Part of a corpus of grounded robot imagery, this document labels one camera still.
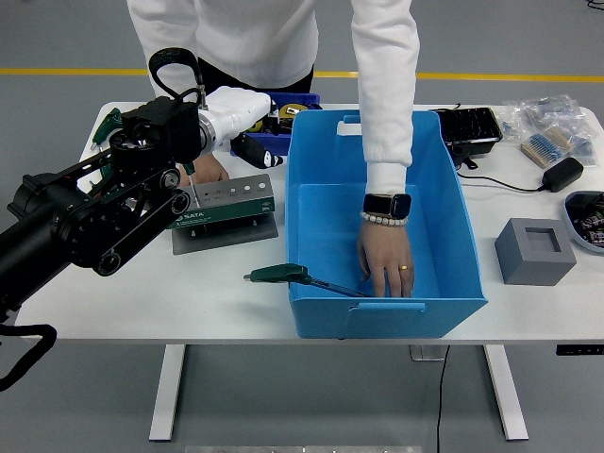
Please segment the person's left hand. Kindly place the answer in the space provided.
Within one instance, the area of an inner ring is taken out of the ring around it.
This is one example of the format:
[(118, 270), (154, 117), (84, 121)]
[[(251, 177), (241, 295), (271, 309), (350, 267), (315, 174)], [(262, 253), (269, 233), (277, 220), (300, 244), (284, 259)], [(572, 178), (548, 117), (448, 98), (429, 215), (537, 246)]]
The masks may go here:
[(411, 296), (414, 266), (405, 226), (362, 220), (357, 250), (363, 278), (371, 280), (374, 296)]

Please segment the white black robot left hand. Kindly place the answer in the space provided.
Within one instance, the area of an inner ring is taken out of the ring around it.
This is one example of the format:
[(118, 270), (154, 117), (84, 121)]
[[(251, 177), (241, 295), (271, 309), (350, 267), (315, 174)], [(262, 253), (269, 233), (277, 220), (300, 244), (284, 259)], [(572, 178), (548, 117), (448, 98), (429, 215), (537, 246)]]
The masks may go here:
[(236, 156), (258, 169), (283, 163), (281, 156), (268, 151), (247, 133), (257, 122), (274, 134), (280, 131), (279, 110), (269, 94), (220, 87), (205, 98), (198, 116), (202, 156), (228, 144)]

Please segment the person's right hand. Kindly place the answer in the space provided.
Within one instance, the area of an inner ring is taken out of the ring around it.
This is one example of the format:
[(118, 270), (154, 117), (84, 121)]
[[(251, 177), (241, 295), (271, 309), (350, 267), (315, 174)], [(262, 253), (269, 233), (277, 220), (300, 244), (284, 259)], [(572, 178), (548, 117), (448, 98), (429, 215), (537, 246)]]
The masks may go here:
[(213, 154), (197, 158), (194, 162), (193, 183), (203, 184), (229, 180), (229, 174), (222, 163)]

